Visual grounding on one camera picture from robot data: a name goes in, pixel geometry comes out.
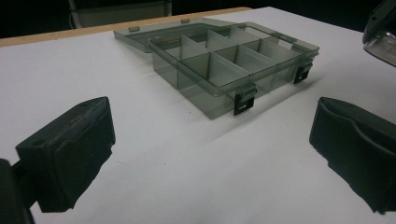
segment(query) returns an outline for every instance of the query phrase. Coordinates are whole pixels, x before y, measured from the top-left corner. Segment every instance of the dark background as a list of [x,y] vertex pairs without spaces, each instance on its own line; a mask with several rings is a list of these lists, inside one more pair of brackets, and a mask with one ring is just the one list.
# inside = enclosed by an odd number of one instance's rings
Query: dark background
[[[148,0],[79,0],[78,8],[108,7]],[[318,21],[363,31],[381,0],[173,0],[173,15],[228,7],[276,7]],[[13,0],[0,13],[0,38],[70,29],[67,0]]]

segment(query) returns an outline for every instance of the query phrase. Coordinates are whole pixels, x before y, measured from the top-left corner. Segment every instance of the white table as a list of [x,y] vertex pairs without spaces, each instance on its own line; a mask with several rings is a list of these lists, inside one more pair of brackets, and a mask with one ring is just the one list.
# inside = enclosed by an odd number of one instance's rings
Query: white table
[[309,144],[320,96],[396,122],[396,68],[362,33],[274,8],[214,16],[253,21],[320,46],[309,77],[208,119],[112,32],[0,48],[0,158],[72,106],[108,96],[117,143],[75,208],[40,223],[395,223],[374,214]]

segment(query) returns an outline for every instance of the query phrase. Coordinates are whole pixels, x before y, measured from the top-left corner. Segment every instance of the black object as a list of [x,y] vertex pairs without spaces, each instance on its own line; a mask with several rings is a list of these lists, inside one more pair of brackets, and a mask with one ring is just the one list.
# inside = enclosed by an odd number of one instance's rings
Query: black object
[[396,125],[322,97],[309,141],[373,212],[396,211]]
[[17,145],[20,161],[10,167],[0,160],[2,223],[33,223],[35,201],[45,213],[73,208],[115,141],[110,104],[102,97],[74,106]]

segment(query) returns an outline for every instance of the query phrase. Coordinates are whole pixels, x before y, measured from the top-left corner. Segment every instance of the black latch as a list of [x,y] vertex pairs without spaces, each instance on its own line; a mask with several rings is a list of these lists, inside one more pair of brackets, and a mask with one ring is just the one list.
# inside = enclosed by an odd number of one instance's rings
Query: black latch
[[308,77],[309,69],[311,69],[312,63],[301,66],[297,69],[296,77],[294,78],[294,84],[297,84]]
[[235,103],[233,107],[233,114],[235,116],[253,107],[256,92],[257,89],[254,83],[249,83],[236,90]]

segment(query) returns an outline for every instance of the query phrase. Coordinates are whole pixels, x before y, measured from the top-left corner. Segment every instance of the plastic organizer box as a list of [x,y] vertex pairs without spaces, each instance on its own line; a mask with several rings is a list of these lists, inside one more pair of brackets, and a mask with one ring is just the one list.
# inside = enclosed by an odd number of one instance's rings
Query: plastic organizer box
[[114,31],[210,119],[308,76],[318,47],[253,22],[195,19]]

